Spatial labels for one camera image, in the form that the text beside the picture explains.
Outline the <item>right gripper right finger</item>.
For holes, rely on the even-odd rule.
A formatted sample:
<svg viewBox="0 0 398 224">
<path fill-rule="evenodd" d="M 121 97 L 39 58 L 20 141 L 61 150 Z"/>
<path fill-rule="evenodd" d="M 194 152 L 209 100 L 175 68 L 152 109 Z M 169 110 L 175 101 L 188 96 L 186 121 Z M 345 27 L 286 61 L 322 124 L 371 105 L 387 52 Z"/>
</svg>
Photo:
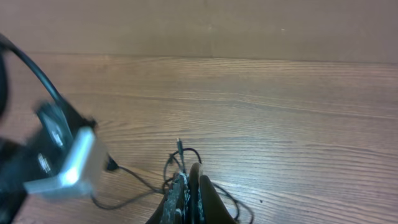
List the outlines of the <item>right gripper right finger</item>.
<svg viewBox="0 0 398 224">
<path fill-rule="evenodd" d="M 191 166 L 188 177 L 188 223 L 236 224 L 237 221 L 218 195 L 199 162 Z"/>
</svg>

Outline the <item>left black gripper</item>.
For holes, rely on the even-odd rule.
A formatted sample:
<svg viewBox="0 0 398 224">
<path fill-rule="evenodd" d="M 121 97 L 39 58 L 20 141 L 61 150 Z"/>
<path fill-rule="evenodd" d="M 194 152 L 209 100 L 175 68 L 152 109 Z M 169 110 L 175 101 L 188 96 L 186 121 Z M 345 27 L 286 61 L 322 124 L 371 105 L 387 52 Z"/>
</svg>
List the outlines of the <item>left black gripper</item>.
<svg viewBox="0 0 398 224">
<path fill-rule="evenodd" d="M 27 197 L 23 183 L 56 176 L 78 130 L 96 126 L 66 101 L 44 102 L 36 113 L 42 127 L 25 145 L 1 139 L 1 223 L 11 223 Z"/>
</svg>

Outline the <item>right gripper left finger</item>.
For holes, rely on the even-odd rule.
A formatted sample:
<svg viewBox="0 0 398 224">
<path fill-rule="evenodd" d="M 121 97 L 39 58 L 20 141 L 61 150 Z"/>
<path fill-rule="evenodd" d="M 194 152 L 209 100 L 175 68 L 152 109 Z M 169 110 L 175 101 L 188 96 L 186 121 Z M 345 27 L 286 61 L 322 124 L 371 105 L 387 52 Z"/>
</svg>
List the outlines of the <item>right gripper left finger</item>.
<svg viewBox="0 0 398 224">
<path fill-rule="evenodd" d="M 188 195 L 187 176 L 179 173 L 172 180 L 171 188 L 166 192 L 154 214 L 146 224 L 184 224 Z"/>
</svg>

